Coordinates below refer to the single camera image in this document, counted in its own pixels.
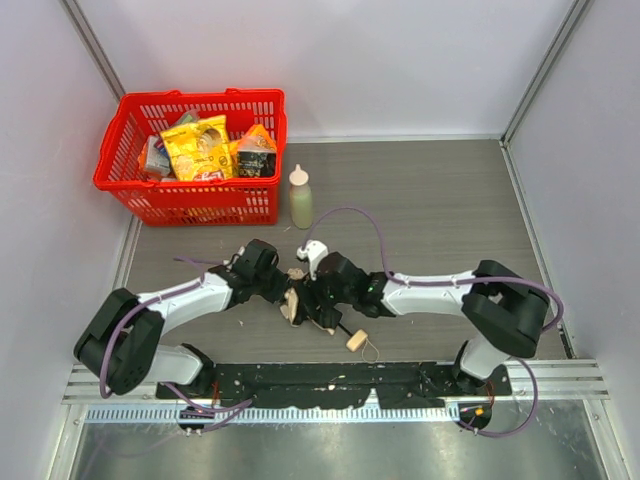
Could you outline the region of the cream folding umbrella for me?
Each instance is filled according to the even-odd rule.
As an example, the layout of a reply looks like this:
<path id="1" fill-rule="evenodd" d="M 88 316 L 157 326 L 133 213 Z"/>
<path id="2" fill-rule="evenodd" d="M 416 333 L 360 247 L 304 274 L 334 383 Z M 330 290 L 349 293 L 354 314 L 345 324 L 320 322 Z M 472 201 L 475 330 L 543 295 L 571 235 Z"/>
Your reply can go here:
<path id="1" fill-rule="evenodd" d="M 290 268 L 287 271 L 288 279 L 293 283 L 284 292 L 284 300 L 280 304 L 280 312 L 283 317 L 289 322 L 292 327 L 300 326 L 304 321 L 311 321 L 320 330 L 333 336 L 336 332 L 334 328 L 322 327 L 315 320 L 303 312 L 302 303 L 300 297 L 295 290 L 295 286 L 302 284 L 308 274 L 304 273 L 300 268 Z M 375 364 L 380 360 L 379 349 L 370 341 L 368 333 L 359 329 L 356 332 L 351 332 L 344 325 L 339 324 L 338 329 L 342 330 L 349 339 L 346 342 L 346 348 L 354 353 L 359 351 L 362 360 L 369 364 Z"/>

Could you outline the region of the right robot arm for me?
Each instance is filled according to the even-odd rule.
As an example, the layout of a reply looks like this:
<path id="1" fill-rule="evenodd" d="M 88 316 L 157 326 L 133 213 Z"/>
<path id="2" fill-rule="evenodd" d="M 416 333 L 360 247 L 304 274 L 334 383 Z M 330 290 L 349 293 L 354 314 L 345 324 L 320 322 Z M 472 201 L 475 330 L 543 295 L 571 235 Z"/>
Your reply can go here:
<path id="1" fill-rule="evenodd" d="M 332 252 L 292 281 L 282 311 L 293 325 L 312 321 L 334 330 L 342 318 L 339 304 L 369 318 L 429 313 L 469 320 L 477 334 L 458 351 L 452 378 L 462 391 L 474 393 L 504 361 L 535 356 L 549 296 L 492 260 L 450 276 L 415 277 L 367 273 Z"/>

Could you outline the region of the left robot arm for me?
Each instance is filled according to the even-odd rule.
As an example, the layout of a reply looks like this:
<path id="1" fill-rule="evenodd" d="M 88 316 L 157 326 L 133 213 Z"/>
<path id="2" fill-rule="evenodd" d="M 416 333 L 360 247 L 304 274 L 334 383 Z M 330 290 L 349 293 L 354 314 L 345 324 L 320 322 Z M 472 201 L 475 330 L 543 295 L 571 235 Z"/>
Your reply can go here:
<path id="1" fill-rule="evenodd" d="M 206 396 L 213 388 L 213 361 L 190 344 L 163 346 L 161 338 L 254 296 L 281 302 L 291 279 L 278 262 L 275 247 L 254 239 L 220 264 L 196 262 L 194 280 L 151 293 L 116 289 L 81 334 L 74 356 L 98 378 L 104 399 L 128 394 L 145 382 L 157 384 L 169 397 Z"/>

